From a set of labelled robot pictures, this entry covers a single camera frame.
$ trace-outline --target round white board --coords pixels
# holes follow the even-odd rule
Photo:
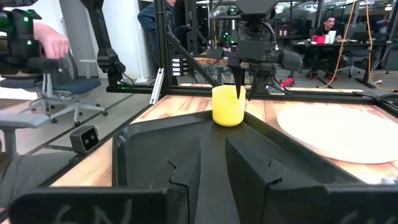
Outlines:
[[[398,159],[398,124],[342,106],[291,106],[278,114],[285,134],[317,154],[362,164]]]

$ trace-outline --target yellow cup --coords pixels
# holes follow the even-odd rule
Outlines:
[[[212,89],[213,120],[217,124],[232,127],[240,124],[244,116],[246,90],[241,87],[241,94],[236,96],[236,87],[218,86]]]

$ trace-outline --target person in blue jacket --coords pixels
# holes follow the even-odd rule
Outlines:
[[[174,34],[179,37],[181,34],[184,34],[188,31],[190,31],[192,28],[189,25],[185,26],[180,26],[177,29],[174,28],[174,12],[173,8],[177,0],[165,0],[167,2],[166,4],[166,10],[169,12],[169,26],[172,31],[174,31]],[[155,62],[155,70],[158,71],[159,65],[160,65],[160,60],[159,60],[159,45],[158,45],[158,40],[156,36],[156,21],[155,21],[155,3],[153,2],[149,6],[147,6],[145,9],[143,9],[139,14],[138,14],[138,21],[141,23],[141,26],[148,31],[149,33],[149,41],[150,41],[150,47],[151,47],[151,52],[152,52],[152,58]]]

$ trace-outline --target black plastic tray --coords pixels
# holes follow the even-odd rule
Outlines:
[[[150,179],[161,164],[182,149],[200,147],[196,223],[239,223],[228,180],[227,137],[316,183],[361,183],[249,113],[240,125],[226,128],[214,123],[207,111],[131,124],[118,132],[113,143],[113,186],[151,188]]]

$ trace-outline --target man sitting at desk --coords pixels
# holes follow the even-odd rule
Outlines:
[[[311,37],[311,40],[314,39],[315,36],[327,35],[329,31],[336,31],[336,40],[341,40],[341,32],[335,27],[335,18],[334,17],[326,17],[323,21],[323,26],[316,29],[314,35]],[[337,49],[322,47],[317,48],[312,51],[312,69],[310,72],[311,79],[318,78],[318,70],[320,68],[320,60],[323,58],[327,58],[330,61],[329,67],[326,71],[325,78],[331,80],[333,78],[333,74],[335,72],[338,54]]]

